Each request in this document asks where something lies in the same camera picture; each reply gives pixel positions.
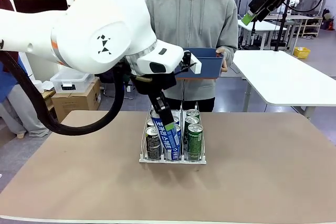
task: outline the blue tray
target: blue tray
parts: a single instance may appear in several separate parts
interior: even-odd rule
[[[214,48],[184,48],[189,50],[201,63],[202,69],[200,74],[194,74],[193,71],[180,73],[177,79],[217,79],[221,75],[223,57],[216,57]]]

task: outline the black pants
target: black pants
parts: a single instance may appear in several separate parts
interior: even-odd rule
[[[171,110],[179,110],[181,107],[181,100],[166,98]],[[182,103],[183,110],[190,110],[195,108],[196,102],[200,112],[212,112],[215,105],[215,98],[199,100],[199,101],[184,101]]]

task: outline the blue and white can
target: blue and white can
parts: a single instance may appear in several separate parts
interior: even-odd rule
[[[177,125],[180,124],[180,118],[178,116],[174,115],[173,119],[174,119],[174,123],[176,123]]]
[[[174,125],[175,125],[175,128],[176,128],[178,139],[180,140],[180,146],[182,146],[182,143],[181,143],[181,138],[182,138],[181,127],[177,123],[174,123]]]
[[[155,110],[152,110],[151,117],[156,130],[159,133],[163,147],[166,151],[169,151],[167,152],[167,159],[172,161],[179,160],[180,139],[174,123],[172,122],[169,125],[163,125],[160,116],[155,112]]]
[[[180,159],[180,146],[173,150],[163,149],[164,158],[169,161],[178,161]]]

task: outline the can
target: can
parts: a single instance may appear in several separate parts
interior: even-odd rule
[[[200,119],[198,110],[188,110],[187,111],[187,116],[194,116],[194,117]]]
[[[180,159],[180,146],[173,150],[166,150],[164,151],[164,158],[169,161],[178,161]]]
[[[188,126],[188,160],[198,161],[202,149],[203,127],[194,123]]]
[[[153,123],[155,124],[156,130],[159,134],[159,138],[163,147],[166,150],[171,150],[170,158],[172,161],[179,160],[180,157],[180,140],[177,135],[177,131],[174,123],[170,123],[168,125],[163,125],[160,116],[155,112],[155,110],[151,111],[151,117]]]
[[[179,125],[180,124],[180,118],[178,117],[178,116],[173,116],[173,118],[174,118],[174,123],[176,123],[177,125]]]
[[[146,129],[146,145],[148,159],[159,160],[161,158],[161,142],[155,127]]]
[[[149,127],[155,127],[152,119],[147,120],[147,128],[149,128]]]
[[[181,143],[181,137],[182,137],[181,127],[176,123],[174,123],[174,125],[175,125],[175,128],[176,128],[178,139],[180,140],[180,145],[182,145],[182,143]]]
[[[187,116],[184,121],[184,132],[183,132],[183,144],[185,147],[188,145],[188,127],[193,123],[199,123],[199,119],[195,116]]]

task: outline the person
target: person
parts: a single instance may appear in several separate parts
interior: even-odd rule
[[[238,47],[237,7],[234,0],[145,0],[152,29],[159,40],[183,48],[216,48],[223,55],[222,71],[231,65]],[[211,112],[215,80],[177,80],[164,91],[171,109],[195,107]]]
[[[0,8],[14,11],[10,0],[0,0]],[[9,52],[9,54],[24,69],[18,52]],[[26,93],[1,62],[0,117],[18,138],[24,138],[26,132],[29,132],[29,136],[38,137],[45,136],[49,132],[37,118],[35,109]]]

